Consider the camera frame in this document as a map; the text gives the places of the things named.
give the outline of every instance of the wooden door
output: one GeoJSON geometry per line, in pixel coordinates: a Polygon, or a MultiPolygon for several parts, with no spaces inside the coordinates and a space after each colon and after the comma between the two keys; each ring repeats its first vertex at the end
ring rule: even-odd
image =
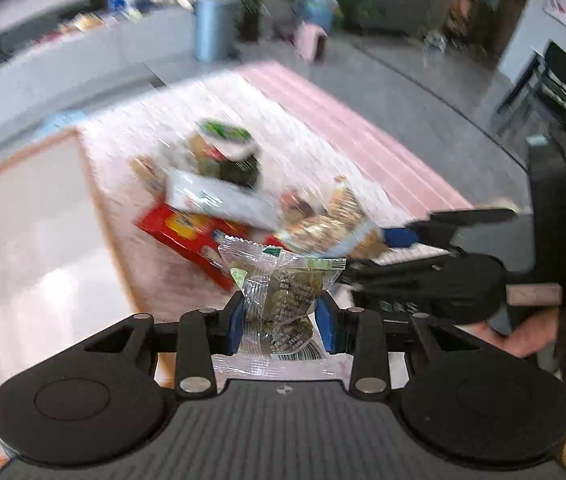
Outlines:
{"type": "Polygon", "coordinates": [[[514,34],[527,0],[500,0],[492,32],[490,50],[501,55],[514,34]]]}

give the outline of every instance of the blue cylindrical bin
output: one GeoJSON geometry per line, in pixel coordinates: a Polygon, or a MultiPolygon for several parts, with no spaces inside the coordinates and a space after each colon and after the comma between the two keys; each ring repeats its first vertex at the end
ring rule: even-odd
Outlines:
{"type": "Polygon", "coordinates": [[[240,0],[198,0],[194,4],[194,57],[227,59],[234,50],[240,0]]]}

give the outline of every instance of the ribbed gray surface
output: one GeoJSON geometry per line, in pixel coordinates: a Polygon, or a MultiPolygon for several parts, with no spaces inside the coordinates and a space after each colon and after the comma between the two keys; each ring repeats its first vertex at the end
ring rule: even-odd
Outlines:
{"type": "Polygon", "coordinates": [[[15,460],[0,471],[0,480],[381,478],[566,480],[566,472],[556,463],[498,473],[444,462],[410,440],[389,408],[354,400],[336,381],[231,381],[215,399],[184,403],[157,440],[117,462],[52,471],[15,460]]]}

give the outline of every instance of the water bottle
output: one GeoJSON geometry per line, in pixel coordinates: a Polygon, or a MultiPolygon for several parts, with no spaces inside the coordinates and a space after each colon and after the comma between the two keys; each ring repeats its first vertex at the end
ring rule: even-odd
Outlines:
{"type": "Polygon", "coordinates": [[[303,9],[303,20],[315,23],[325,32],[332,28],[332,22],[338,9],[336,0],[306,0],[303,9]]]}

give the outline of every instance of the barcode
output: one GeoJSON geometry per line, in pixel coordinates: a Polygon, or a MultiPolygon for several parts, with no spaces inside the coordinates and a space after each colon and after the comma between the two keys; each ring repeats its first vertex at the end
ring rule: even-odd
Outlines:
{"type": "Polygon", "coordinates": [[[312,361],[314,359],[324,359],[324,356],[316,343],[310,341],[307,345],[295,354],[285,354],[276,356],[279,361],[312,361]]]}

